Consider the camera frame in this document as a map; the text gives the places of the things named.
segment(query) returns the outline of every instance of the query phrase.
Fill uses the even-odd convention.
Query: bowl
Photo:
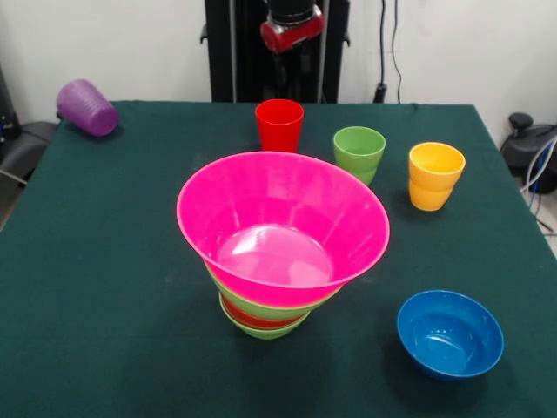
[[[288,320],[295,316],[305,315],[312,310],[316,309],[328,299],[330,299],[338,290],[335,290],[332,294],[327,295],[322,300],[317,300],[311,305],[304,305],[300,307],[268,307],[265,305],[260,305],[250,300],[246,300],[241,296],[235,294],[228,287],[223,285],[217,276],[207,267],[209,274],[211,275],[213,283],[217,286],[218,290],[228,299],[232,304],[236,305],[246,313],[257,316],[258,318],[266,320]]]
[[[415,294],[400,309],[397,328],[422,370],[443,381],[484,374],[503,354],[497,320],[480,303],[456,292]]]
[[[255,338],[259,338],[260,340],[276,340],[277,338],[284,337],[285,335],[290,333],[295,327],[297,327],[299,324],[304,322],[305,318],[307,318],[308,315],[310,314],[309,312],[306,313],[299,320],[293,322],[292,324],[286,327],[282,327],[278,329],[257,329],[257,328],[251,328],[244,324],[241,324],[240,322],[232,318],[230,313],[226,310],[225,304],[223,302],[223,297],[220,293],[218,294],[218,301],[220,302],[221,309],[223,310],[226,317],[231,321],[232,324],[240,328],[246,334],[251,335],[252,337]]]
[[[299,320],[301,316],[295,316],[294,318],[290,318],[288,320],[266,320],[264,318],[258,318],[257,316],[253,316],[246,311],[243,311],[239,307],[235,306],[229,300],[226,299],[225,296],[221,294],[221,300],[225,305],[226,310],[230,314],[232,318],[234,318],[237,322],[242,325],[246,325],[250,328],[257,328],[257,329],[278,329],[282,327],[287,327],[293,322]]]
[[[389,220],[348,172],[289,152],[245,152],[206,165],[177,202],[185,239],[244,299],[309,305],[372,268]]]

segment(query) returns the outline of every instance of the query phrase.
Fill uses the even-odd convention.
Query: yellow cup
[[[412,204],[422,211],[438,211],[464,170],[464,155],[447,144],[424,142],[410,150],[408,161]]]

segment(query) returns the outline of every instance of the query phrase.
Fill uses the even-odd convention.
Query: cable
[[[397,29],[399,28],[399,0],[394,0],[394,27],[393,27],[393,37],[391,38],[391,55],[393,56],[394,69],[399,75],[399,87],[397,89],[397,100],[400,105],[400,86],[402,85],[402,74],[400,73],[399,65],[397,64],[397,58],[394,54],[394,39],[397,36]]]
[[[546,158],[546,153],[547,150],[544,150],[544,152],[540,155],[540,159],[538,160],[538,165],[536,166],[536,173],[538,173],[540,171],[541,165],[543,164],[544,159]],[[530,209],[532,209],[532,204],[534,203],[534,199],[536,198],[536,193],[538,192],[538,186],[540,185],[540,180],[537,179],[536,182],[534,183],[534,190],[532,191],[532,198],[530,199],[530,205],[528,205],[528,207]]]
[[[12,180],[15,180],[17,183],[20,183],[22,185],[27,185],[27,182],[25,180],[12,174],[11,172],[5,172],[4,170],[0,169],[0,174],[3,174],[4,176],[9,177]]]
[[[381,0],[381,23],[379,24],[379,52],[381,54],[381,84],[385,83],[385,48],[383,26],[385,25],[385,0]]]
[[[528,188],[530,188],[531,185],[533,185],[537,179],[540,178],[541,174],[543,174],[543,172],[546,170],[547,165],[549,164],[549,161],[551,160],[551,157],[553,156],[553,152],[554,152],[554,148],[557,145],[557,137],[553,137],[551,139],[549,139],[541,148],[538,152],[536,152],[536,154],[534,155],[534,158],[532,158],[532,161],[530,162],[530,165],[528,166],[528,171],[527,171],[527,175],[526,175],[526,184],[524,185],[524,187],[522,187],[520,189],[521,192],[527,191]],[[543,166],[541,167],[541,169],[536,173],[536,175],[534,176],[533,179],[530,179],[530,176],[532,175],[532,170],[534,168],[534,164],[537,161],[537,159],[540,157],[540,155],[546,150],[546,148],[549,147],[549,152],[547,153],[547,158],[546,161],[543,163]]]
[[[541,209],[541,193],[538,193],[538,207],[536,209],[536,212],[534,213],[536,219],[538,218],[538,213],[540,213],[540,209]]]
[[[538,218],[536,218],[536,220],[540,223],[541,226],[543,226],[544,228],[546,228],[550,233],[554,233],[554,229],[549,226],[548,224],[546,224],[543,220],[539,220]]]

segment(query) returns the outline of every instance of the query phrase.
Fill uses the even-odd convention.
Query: cup rim
[[[340,146],[340,145],[337,143],[337,136],[338,136],[342,131],[350,131],[350,130],[352,130],[352,129],[358,129],[358,130],[363,129],[364,131],[369,131],[369,132],[371,132],[371,133],[374,133],[374,134],[376,133],[376,134],[378,134],[379,137],[383,140],[383,145],[382,145],[381,148],[378,149],[377,151],[369,152],[369,153],[367,153],[367,154],[356,154],[356,153],[354,153],[354,152],[349,152],[349,151],[345,150],[342,146]],[[376,131],[376,130],[372,129],[372,128],[368,128],[367,126],[345,126],[344,128],[339,129],[338,131],[335,132],[334,136],[332,137],[332,142],[333,142],[334,146],[335,146],[336,148],[338,148],[340,151],[342,151],[342,152],[345,153],[345,154],[352,155],[352,156],[354,156],[354,157],[371,157],[371,156],[373,156],[373,155],[379,154],[380,152],[383,152],[383,151],[385,150],[385,147],[386,147],[386,139],[385,139],[385,137],[383,136],[383,134],[382,134],[381,132],[379,132],[379,131]]]
[[[294,317],[292,317],[292,318],[284,318],[284,319],[282,319],[282,320],[270,320],[270,319],[267,319],[267,318],[259,318],[258,316],[253,315],[252,313],[246,312],[246,311],[245,311],[244,309],[242,309],[241,307],[238,307],[238,306],[234,305],[230,300],[228,300],[228,299],[226,298],[226,296],[225,296],[222,292],[219,292],[219,293],[220,293],[220,298],[221,298],[222,301],[223,301],[223,304],[226,306],[226,309],[228,310],[228,312],[229,312],[231,315],[232,315],[232,312],[231,312],[231,307],[232,307],[232,309],[238,310],[238,311],[241,312],[243,315],[245,315],[247,318],[249,318],[249,320],[262,320],[262,321],[270,322],[270,324],[267,324],[267,325],[269,326],[268,328],[258,328],[258,329],[276,329],[276,327],[286,327],[286,326],[292,324],[293,322],[296,322],[296,321],[299,320],[302,316],[305,315],[304,313],[302,313],[301,315],[296,315],[296,316],[294,316]],[[279,326],[277,326],[276,324],[273,325],[273,323],[275,323],[275,322],[285,322],[285,321],[288,322],[288,323],[283,324],[283,325],[279,325]]]
[[[286,122],[284,124],[277,124],[276,122],[270,122],[264,118],[262,118],[259,114],[259,108],[265,104],[268,104],[270,102],[286,102],[289,104],[294,104],[300,111],[301,111],[301,115],[299,116],[299,118],[294,119],[292,122]],[[261,102],[260,104],[258,104],[255,108],[255,117],[259,120],[264,121],[266,124],[269,125],[276,125],[276,126],[288,126],[288,125],[292,125],[292,124],[297,124],[300,120],[302,120],[304,118],[305,115],[305,110],[304,110],[304,106],[302,106],[300,103],[294,101],[294,100],[290,100],[289,98],[270,98],[269,100],[266,100],[265,102]]]
[[[435,172],[433,170],[428,170],[426,168],[424,168],[423,166],[421,166],[420,164],[418,164],[418,162],[416,162],[416,160],[413,158],[413,152],[420,148],[421,146],[424,145],[441,145],[445,148],[450,149],[451,151],[456,152],[459,156],[460,156],[460,167],[456,170],[453,170],[451,172]],[[445,144],[443,142],[435,142],[435,141],[428,141],[428,142],[421,142],[419,144],[416,144],[415,146],[413,146],[410,149],[410,152],[408,153],[408,158],[410,159],[410,161],[412,161],[412,163],[418,167],[420,170],[424,171],[424,172],[428,172],[430,174],[435,174],[436,176],[451,176],[454,175],[458,172],[462,172],[464,170],[464,167],[466,167],[466,157],[464,156],[464,154],[462,152],[460,152],[458,149],[456,149],[454,146],[449,145],[449,144]]]

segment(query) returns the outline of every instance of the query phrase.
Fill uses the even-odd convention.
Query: floor
[[[23,190],[17,186],[17,183],[14,180],[0,176],[0,232],[7,222],[11,211],[16,206],[22,191]],[[529,204],[530,196],[525,195],[524,199],[527,204]],[[537,205],[538,198],[536,197],[533,203],[534,211],[537,210]],[[542,196],[538,219],[552,228],[554,230],[553,233],[557,233],[557,191]],[[541,232],[546,235],[546,241],[553,250],[555,257],[557,257],[557,235],[548,235],[552,232],[540,222],[538,223],[538,226],[540,227]]]

